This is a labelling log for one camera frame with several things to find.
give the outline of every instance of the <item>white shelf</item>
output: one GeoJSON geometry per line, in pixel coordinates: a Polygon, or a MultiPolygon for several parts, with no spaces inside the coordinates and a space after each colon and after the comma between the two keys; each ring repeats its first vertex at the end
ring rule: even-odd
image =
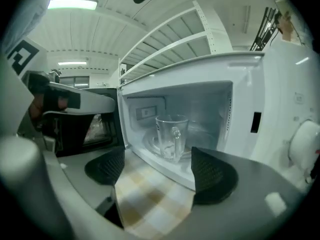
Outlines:
{"type": "Polygon", "coordinates": [[[120,85],[186,60],[214,54],[208,21],[197,1],[164,21],[119,60],[120,85]]]}

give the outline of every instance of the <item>plaid cloth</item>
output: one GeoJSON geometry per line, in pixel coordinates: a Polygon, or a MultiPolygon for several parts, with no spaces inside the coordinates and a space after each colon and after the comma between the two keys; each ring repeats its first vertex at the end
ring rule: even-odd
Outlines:
{"type": "Polygon", "coordinates": [[[142,239],[172,231],[190,213],[195,194],[127,151],[115,191],[124,229],[142,239]]]}

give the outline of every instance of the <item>glass mug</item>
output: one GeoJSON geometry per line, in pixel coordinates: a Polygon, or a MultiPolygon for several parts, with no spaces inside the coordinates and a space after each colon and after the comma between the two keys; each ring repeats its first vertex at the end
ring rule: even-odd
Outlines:
{"type": "Polygon", "coordinates": [[[189,120],[184,115],[166,114],[155,119],[161,155],[178,163],[185,150],[189,120]]]}

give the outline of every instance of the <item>window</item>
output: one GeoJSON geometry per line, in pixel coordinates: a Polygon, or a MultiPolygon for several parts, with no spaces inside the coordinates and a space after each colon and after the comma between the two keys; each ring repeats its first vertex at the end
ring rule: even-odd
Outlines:
{"type": "Polygon", "coordinates": [[[78,89],[89,88],[89,76],[60,77],[60,84],[78,89]]]}

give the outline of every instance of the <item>white knob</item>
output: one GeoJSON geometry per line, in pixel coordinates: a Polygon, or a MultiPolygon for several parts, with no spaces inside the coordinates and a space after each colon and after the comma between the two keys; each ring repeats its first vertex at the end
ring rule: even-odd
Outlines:
{"type": "Polygon", "coordinates": [[[293,163],[309,175],[319,156],[320,125],[316,122],[305,121],[293,136],[289,149],[289,157],[293,163]]]}

